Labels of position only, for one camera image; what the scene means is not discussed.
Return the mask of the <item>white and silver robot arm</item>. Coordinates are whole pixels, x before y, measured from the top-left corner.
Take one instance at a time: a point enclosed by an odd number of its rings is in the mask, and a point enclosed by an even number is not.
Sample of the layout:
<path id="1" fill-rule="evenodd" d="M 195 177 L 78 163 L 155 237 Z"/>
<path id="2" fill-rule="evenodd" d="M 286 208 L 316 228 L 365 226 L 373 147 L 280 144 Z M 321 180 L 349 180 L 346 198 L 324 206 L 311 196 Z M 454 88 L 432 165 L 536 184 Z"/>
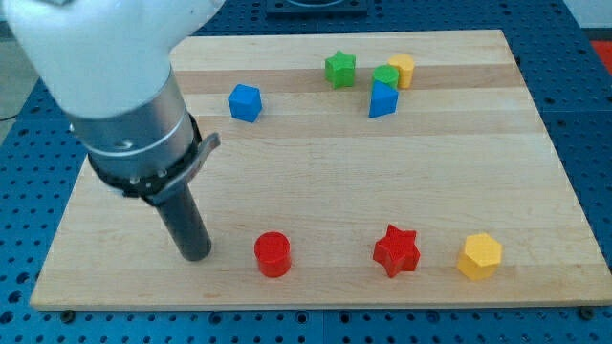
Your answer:
<path id="1" fill-rule="evenodd" d="M 107 184 L 149 204 L 188 196 L 201 139 L 170 62 L 220 0 L 9 0 L 16 40 Z"/>

